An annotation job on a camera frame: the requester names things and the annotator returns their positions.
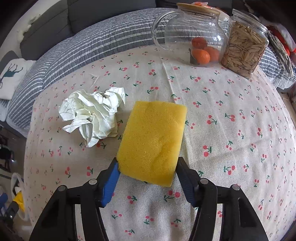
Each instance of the tangerine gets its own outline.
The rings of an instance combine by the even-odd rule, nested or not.
[[[211,62],[218,62],[219,61],[220,52],[218,49],[216,49],[214,47],[207,46],[204,48],[204,50],[209,53]]]
[[[193,38],[191,44],[196,49],[204,49],[204,47],[207,47],[207,41],[203,37]]]
[[[207,64],[210,61],[210,55],[205,50],[193,49],[191,54],[199,64]]]

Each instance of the white crumpled paper ball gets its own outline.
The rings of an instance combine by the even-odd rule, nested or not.
[[[92,94],[77,90],[66,98],[59,107],[63,121],[73,120],[63,130],[71,133],[79,127],[86,146],[94,146],[100,139],[117,135],[115,113],[121,103],[125,105],[123,88],[112,87],[105,93]]]

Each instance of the sponge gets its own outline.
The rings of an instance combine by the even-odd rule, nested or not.
[[[167,102],[137,101],[123,133],[119,171],[170,187],[180,153],[187,108]]]

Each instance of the glass pitcher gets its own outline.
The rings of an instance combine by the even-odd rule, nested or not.
[[[210,67],[220,62],[227,45],[227,37],[218,24],[220,12],[186,3],[177,3],[177,6],[177,12],[164,13],[154,21],[151,29],[154,43],[194,66]],[[160,45],[156,38],[157,26],[172,14],[176,16],[166,24],[165,43]]]

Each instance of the white pillow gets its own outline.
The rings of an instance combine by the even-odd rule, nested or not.
[[[12,99],[16,88],[35,62],[23,58],[9,61],[0,74],[0,99]]]

